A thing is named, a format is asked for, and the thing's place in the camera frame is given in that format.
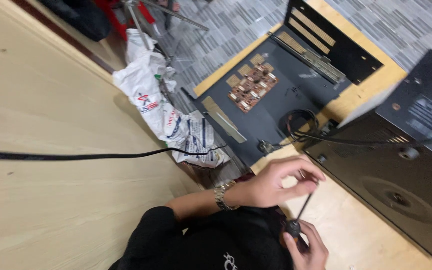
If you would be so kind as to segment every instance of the black shirt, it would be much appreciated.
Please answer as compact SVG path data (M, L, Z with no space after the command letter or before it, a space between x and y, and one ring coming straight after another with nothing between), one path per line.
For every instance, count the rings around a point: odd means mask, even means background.
M110 270L292 269L279 243L281 220L274 208L220 211L183 227L169 207L149 209Z

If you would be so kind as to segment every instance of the wristwatch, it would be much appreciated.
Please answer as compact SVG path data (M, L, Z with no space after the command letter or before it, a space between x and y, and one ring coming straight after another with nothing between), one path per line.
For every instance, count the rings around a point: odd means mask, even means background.
M216 204L223 211L236 210L240 207L239 205L229 206L224 202L224 194L226 193L226 191L228 189L233 187L235 184L236 184L236 182L231 180L230 182L225 183L224 185L221 185L221 186L216 187L214 189L214 198L216 199Z

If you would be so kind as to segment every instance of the gray carpet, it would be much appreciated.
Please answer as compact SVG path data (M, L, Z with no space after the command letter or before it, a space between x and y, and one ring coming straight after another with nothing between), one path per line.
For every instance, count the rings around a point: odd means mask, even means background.
M210 30L172 18L173 27L167 32L162 13L151 12L161 32L161 45L175 56L177 89L184 87L192 93L196 85L282 21L287 5L285 0L178 1L181 15ZM432 0L326 1L407 71L432 49ZM173 101L185 113L195 110L181 91L173 95ZM236 178L246 170L235 157L213 174L213 182Z

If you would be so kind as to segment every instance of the brown circuit board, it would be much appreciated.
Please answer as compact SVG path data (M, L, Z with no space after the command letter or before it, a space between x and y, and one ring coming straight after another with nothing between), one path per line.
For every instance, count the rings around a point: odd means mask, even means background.
M227 96L241 111L249 112L278 83L271 71L271 65L255 64L236 85L231 85Z

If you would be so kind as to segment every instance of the black bag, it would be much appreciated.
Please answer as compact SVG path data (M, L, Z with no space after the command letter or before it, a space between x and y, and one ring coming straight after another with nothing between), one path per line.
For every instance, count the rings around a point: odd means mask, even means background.
M91 40L106 38L111 23L92 0L39 0L61 19Z

